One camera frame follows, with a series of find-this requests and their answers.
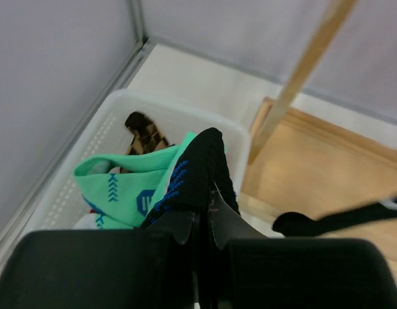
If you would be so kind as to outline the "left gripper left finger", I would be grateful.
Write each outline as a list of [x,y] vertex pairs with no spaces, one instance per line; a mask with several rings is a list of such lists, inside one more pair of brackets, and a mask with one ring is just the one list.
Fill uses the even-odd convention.
[[30,232],[0,275],[0,308],[193,308],[198,223],[169,212],[146,229]]

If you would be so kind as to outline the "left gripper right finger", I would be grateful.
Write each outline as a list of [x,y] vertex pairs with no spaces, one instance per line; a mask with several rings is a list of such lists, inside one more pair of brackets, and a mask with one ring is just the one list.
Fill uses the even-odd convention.
[[397,308],[381,252],[364,239],[268,238],[212,187],[208,295],[213,308]]

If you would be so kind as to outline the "green sock with chevrons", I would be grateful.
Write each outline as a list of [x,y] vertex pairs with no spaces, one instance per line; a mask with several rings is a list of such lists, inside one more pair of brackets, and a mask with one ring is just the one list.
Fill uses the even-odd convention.
[[179,157],[195,137],[196,134],[187,133],[179,145],[143,155],[116,154],[117,158],[110,159],[120,168],[124,181],[122,192],[126,197],[134,198],[137,211],[135,227],[141,226],[154,205],[163,198]]

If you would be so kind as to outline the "black sock with blue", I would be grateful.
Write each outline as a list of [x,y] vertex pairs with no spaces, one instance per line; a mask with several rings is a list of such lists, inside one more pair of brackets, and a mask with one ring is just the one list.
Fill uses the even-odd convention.
[[236,194],[227,166],[223,135],[210,127],[198,134],[179,157],[167,192],[141,224],[146,228],[170,211],[203,211],[210,191],[217,187],[222,198],[239,213]]

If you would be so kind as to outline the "brown checkered sock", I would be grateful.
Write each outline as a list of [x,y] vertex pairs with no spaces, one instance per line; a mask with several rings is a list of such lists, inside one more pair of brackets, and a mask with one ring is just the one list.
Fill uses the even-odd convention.
[[139,111],[128,116],[125,126],[133,134],[127,155],[145,155],[172,146],[155,122]]

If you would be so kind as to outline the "green sock with white patches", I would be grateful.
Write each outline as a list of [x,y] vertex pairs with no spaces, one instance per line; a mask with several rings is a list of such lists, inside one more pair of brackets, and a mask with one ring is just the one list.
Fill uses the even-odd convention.
[[120,168],[111,158],[117,155],[92,156],[73,171],[82,198],[90,208],[89,213],[76,222],[76,229],[132,229],[136,226],[134,198],[122,192],[124,181]]

